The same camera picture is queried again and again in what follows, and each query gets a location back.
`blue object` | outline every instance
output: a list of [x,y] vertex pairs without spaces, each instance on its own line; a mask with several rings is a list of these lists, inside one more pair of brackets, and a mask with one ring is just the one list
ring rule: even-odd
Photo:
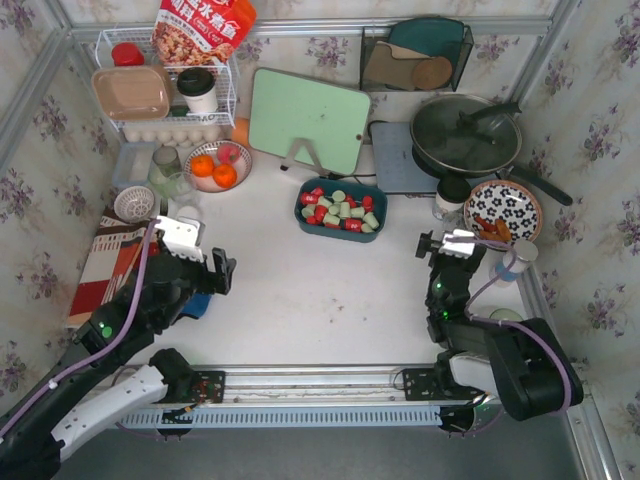
[[[316,187],[322,188],[324,190],[324,196],[327,198],[330,198],[336,190],[342,190],[347,195],[351,195],[356,202],[362,200],[366,195],[369,195],[373,198],[373,214],[378,219],[380,226],[373,233],[359,233],[338,230],[337,228],[327,228],[320,225],[309,225],[302,216],[302,213],[300,213],[304,207],[304,205],[300,203],[300,195],[304,192],[310,192]],[[321,235],[323,237],[339,238],[341,240],[351,240],[353,242],[369,243],[376,239],[382,227],[384,227],[384,221],[387,218],[387,196],[382,190],[376,187],[342,182],[339,180],[328,180],[326,178],[314,178],[302,184],[293,213],[300,224],[300,228],[307,233]]]
[[182,312],[180,312],[180,317],[190,317],[193,319],[198,319],[204,315],[209,307],[209,302],[211,301],[211,295],[204,295],[202,293],[196,293],[193,298],[187,303]]

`floral wallpaper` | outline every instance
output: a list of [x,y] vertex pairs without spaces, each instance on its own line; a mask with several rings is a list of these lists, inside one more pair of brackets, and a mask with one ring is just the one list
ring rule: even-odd
[[36,0],[0,2],[0,118],[51,33]]
[[[160,0],[61,0],[76,23],[153,22]],[[440,15],[548,15],[555,0],[253,0],[258,18],[358,18]]]
[[[458,92],[502,101],[515,85],[537,37],[478,35]],[[249,38],[237,50],[240,65],[238,115],[249,116],[253,74],[275,68],[357,88],[360,75],[360,37]],[[371,119],[409,121],[420,102],[434,92],[369,92]]]
[[63,321],[113,195],[118,148],[65,61],[0,178],[0,414],[69,341]]
[[640,478],[640,2],[581,2],[520,118],[539,195],[538,268],[625,479]]

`red snack bag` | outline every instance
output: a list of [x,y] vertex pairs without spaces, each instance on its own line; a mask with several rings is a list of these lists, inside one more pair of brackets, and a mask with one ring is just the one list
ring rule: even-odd
[[226,63],[255,21],[249,0],[162,0],[151,42],[166,65]]

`cup lid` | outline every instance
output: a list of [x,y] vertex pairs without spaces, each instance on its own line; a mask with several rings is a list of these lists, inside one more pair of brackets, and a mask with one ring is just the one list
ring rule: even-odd
[[187,68],[178,75],[178,91],[187,97],[197,97],[210,91],[216,79],[208,70],[201,67]]

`wire shelf rack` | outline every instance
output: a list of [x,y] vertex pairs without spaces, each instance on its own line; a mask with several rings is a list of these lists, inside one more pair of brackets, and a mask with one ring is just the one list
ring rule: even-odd
[[[145,58],[145,65],[162,64],[156,55],[151,44],[151,33],[153,28],[114,28],[103,30],[98,36],[96,48],[94,51],[96,63],[100,68],[108,68],[113,66],[111,60],[111,50],[113,47],[122,42],[134,43],[142,52]],[[117,129],[125,127],[148,127],[148,126],[210,126],[210,125],[232,125],[235,127],[236,101],[238,91],[238,79],[240,72],[238,62],[235,55],[231,55],[226,64],[220,63],[216,65],[198,65],[206,68],[216,78],[216,97],[218,100],[218,110],[210,113],[188,113],[185,117],[166,117],[160,120],[141,121],[141,122],[122,122],[111,120],[113,126]],[[169,72],[171,78],[171,86],[173,89],[174,105],[185,105],[186,102],[180,102],[182,96],[176,88],[176,79],[178,74],[192,65],[164,65]]]

